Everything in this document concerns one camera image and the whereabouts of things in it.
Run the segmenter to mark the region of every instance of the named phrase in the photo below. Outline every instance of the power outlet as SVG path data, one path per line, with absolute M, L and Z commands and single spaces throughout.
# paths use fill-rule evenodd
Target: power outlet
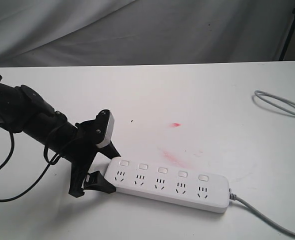
M 224 213 L 230 203 L 228 180 L 206 172 L 115 157 L 105 179 L 119 193 L 216 213 Z

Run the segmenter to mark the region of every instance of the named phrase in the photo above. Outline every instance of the socket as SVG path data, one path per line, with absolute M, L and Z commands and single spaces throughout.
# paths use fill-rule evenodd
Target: socket
M 224 213 L 230 203 L 229 182 L 217 174 L 115 157 L 104 177 L 119 193 L 171 204 Z

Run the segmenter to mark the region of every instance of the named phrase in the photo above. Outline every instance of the pink stain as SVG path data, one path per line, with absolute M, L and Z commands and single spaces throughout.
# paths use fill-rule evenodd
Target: pink stain
M 176 156 L 171 154 L 170 152 L 160 149 L 163 153 L 163 157 L 165 157 L 167 160 L 169 160 L 172 164 L 177 165 L 178 167 L 185 168 L 185 164 L 182 163 Z
M 171 123 L 169 126 L 171 128 L 177 128 L 177 127 L 181 126 L 181 124 L 180 123 Z

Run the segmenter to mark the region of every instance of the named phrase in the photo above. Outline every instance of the gray cable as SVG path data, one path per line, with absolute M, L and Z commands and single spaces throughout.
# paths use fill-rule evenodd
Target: gray cable
M 263 213 L 259 212 L 255 207 L 253 207 L 251 204 L 249 204 L 248 202 L 244 201 L 242 198 L 238 197 L 236 194 L 231 193 L 229 196 L 229 199 L 233 200 L 233 201 L 238 201 L 241 204 L 243 204 L 244 206 L 246 206 L 248 209 L 251 210 L 251 212 L 253 214 L 255 214 L 258 218 L 260 218 L 261 220 L 263 220 L 264 222 L 266 222 L 267 224 L 269 224 L 271 227 L 273 227 L 274 229 L 280 231 L 281 233 L 284 233 L 290 237 L 295 238 L 295 232 L 290 231 L 282 226 L 280 226 L 279 224 L 277 224 L 275 221 L 269 219 L 267 216 L 265 216 Z
M 264 101 L 264 102 L 266 102 L 266 103 L 268 103 L 268 104 L 270 104 L 270 105 L 272 105 L 272 106 L 274 106 L 274 107 L 276 107 L 278 109 L 281 109 L 282 111 L 284 111 L 284 112 L 286 112 L 288 114 L 291 114 L 291 115 L 295 116 L 295 112 L 294 111 L 288 110 L 285 107 L 282 107 L 282 106 L 280 106 L 280 105 L 278 105 L 278 104 L 276 104 L 274 102 L 271 102 L 271 101 L 265 99 L 264 97 L 269 97 L 269 98 L 273 98 L 273 99 L 279 100 L 279 101 L 281 101 L 281 102 L 289 105 L 290 107 L 292 107 L 294 109 L 295 109 L 295 102 L 290 101 L 290 100 L 287 100 L 287 99 L 285 99 L 283 97 L 280 97 L 280 96 L 276 96 L 276 95 L 270 94 L 270 93 L 265 92 L 265 91 L 260 91 L 260 90 L 256 90 L 254 92 L 254 94 L 255 94 L 255 96 L 257 96 L 262 101 Z

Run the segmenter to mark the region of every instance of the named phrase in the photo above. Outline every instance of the table surface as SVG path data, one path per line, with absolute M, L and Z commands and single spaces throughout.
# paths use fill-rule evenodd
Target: table surface
M 295 118 L 253 98 L 262 90 L 295 102 L 295 62 L 0 68 L 0 74 L 4 84 L 36 90 L 73 124 L 110 109 L 112 141 L 124 158 L 223 175 L 235 194 L 295 231 Z M 24 133 L 15 141 L 0 172 L 0 198 L 25 190 L 46 166 L 40 143 Z M 9 134 L 0 129 L 0 163 L 9 148 Z M 98 154 L 92 168 L 104 171 L 108 163 Z M 0 203 L 0 240 L 288 239 L 235 202 L 217 214 L 121 193 L 74 198 L 70 171 L 61 159 L 26 196 Z

